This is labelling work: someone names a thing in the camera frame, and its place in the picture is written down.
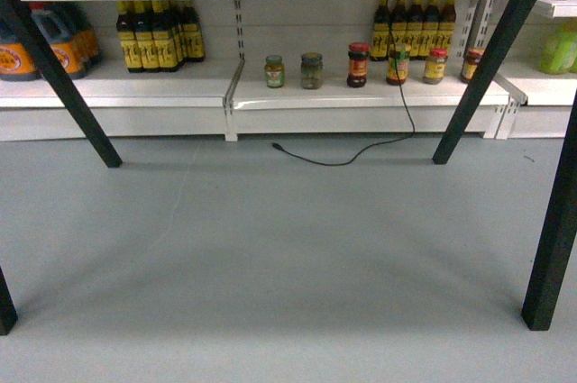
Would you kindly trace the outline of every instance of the black cable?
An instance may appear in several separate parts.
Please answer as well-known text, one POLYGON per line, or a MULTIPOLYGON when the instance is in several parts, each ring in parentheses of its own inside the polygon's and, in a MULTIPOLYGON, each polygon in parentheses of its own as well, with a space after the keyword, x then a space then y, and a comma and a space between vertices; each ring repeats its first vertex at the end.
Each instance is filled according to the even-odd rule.
MULTIPOLYGON (((395 38, 393 37, 393 29, 392 29, 392 21, 389 19, 389 38, 392 41, 392 46, 393 46, 393 50, 397 49, 397 45, 395 43, 395 38)), ((394 67, 395 67, 395 73, 397 74, 397 80, 400 80, 400 76, 398 74, 398 68, 397 68, 397 62, 394 62, 394 67)), ((369 144, 368 146, 364 147, 363 149, 361 149, 356 155, 354 155, 350 160, 347 160, 346 162, 336 162, 336 163, 329 163, 329 162, 320 162, 317 160, 310 160, 309 158, 305 158, 303 156, 297 155, 295 153, 291 153, 290 151, 285 150, 280 144, 278 144, 277 142, 273 142, 271 145, 274 149, 282 151, 283 153, 286 153, 289 156, 292 156, 293 158, 297 158, 298 160, 303 160, 305 162, 309 162, 311 164, 315 164, 315 165, 320 165, 323 167, 344 167, 345 165, 350 165, 353 162, 355 162, 357 160, 357 158, 359 158, 359 156, 361 156, 365 151, 367 151, 368 149, 371 149, 373 147, 377 147, 377 146, 384 146, 385 144, 392 144, 393 142, 399 142, 399 141, 404 141, 404 140, 408 140, 409 138, 413 138, 415 136, 415 133, 417 132, 417 129, 415 127, 415 122, 413 121, 413 117, 411 116, 411 113, 408 111, 408 106, 407 106, 407 100, 405 99, 405 93, 403 92, 403 86, 402 85, 398 85, 398 90, 400 91, 400 97, 403 101, 403 106, 405 107, 405 111, 407 112, 407 117, 408 120, 411 122, 411 133, 407 136, 401 137, 401 138, 397 138, 396 140, 390 140, 390 141, 378 141, 378 142, 374 142, 373 144, 369 144)))

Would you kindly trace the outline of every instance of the concrete floor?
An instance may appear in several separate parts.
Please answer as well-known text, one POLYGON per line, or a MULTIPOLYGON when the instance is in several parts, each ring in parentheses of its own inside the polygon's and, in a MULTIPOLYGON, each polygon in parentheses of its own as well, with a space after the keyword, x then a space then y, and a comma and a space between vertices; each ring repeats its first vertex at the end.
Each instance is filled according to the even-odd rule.
POLYGON ((577 268, 519 317, 562 142, 0 144, 12 382, 575 382, 577 268))

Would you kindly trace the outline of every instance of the condiment jar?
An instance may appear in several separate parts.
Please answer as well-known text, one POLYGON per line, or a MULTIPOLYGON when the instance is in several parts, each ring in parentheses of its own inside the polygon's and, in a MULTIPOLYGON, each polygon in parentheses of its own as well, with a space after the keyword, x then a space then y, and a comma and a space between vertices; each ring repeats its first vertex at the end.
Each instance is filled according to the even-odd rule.
POLYGON ((349 77, 346 84, 349 87, 363 87, 367 83, 367 58, 371 45, 366 42, 349 44, 349 77))
POLYGON ((267 57, 264 75, 267 78, 267 87, 269 88, 279 88, 285 85, 285 65, 282 64, 281 56, 267 57))
POLYGON ((411 46, 398 43, 394 51, 389 51, 389 70, 387 82, 392 86, 402 86, 407 81, 408 63, 411 57, 411 46))
POLYGON ((444 70, 447 66, 447 50, 445 48, 433 48, 425 62, 425 74, 423 82, 426 84, 439 84, 443 81, 444 70))
POLYGON ((307 52, 300 56, 300 86, 318 89, 323 85, 323 55, 318 52, 307 52))
POLYGON ((472 76, 475 75, 475 70, 477 70, 484 52, 485 49, 483 48, 469 48, 465 55, 463 69, 461 70, 461 81, 463 83, 469 84, 471 82, 472 76))

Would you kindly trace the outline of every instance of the red cap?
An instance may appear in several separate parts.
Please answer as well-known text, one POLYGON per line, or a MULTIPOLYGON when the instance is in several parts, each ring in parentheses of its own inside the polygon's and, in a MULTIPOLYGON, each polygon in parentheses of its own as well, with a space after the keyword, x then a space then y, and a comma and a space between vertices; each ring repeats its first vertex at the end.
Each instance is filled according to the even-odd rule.
POLYGON ((349 50, 353 52, 368 52, 371 50, 371 45, 367 42, 353 42, 349 43, 349 50))
POLYGON ((431 55, 435 57, 447 57, 447 50, 445 48, 433 48, 431 55))

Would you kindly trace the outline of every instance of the black metal leg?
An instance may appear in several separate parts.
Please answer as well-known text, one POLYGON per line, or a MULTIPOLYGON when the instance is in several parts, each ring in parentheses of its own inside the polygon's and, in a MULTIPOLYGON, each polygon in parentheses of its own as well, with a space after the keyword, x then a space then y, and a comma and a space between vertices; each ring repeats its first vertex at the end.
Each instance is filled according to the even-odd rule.
POLYGON ((0 15, 18 36, 34 63, 50 83, 72 118, 109 168, 123 163, 108 137, 72 83, 21 0, 0 0, 0 15))
POLYGON ((12 303, 4 273, 0 268, 0 335, 7 335, 18 320, 16 309, 12 303))
POLYGON ((523 319, 532 331, 546 331, 551 326, 576 234, 577 95, 573 101, 545 224, 523 304, 523 319))
POLYGON ((535 2, 536 0, 510 0, 508 2, 495 33, 490 38, 481 63, 436 149, 433 156, 435 164, 446 164, 451 157, 535 2))

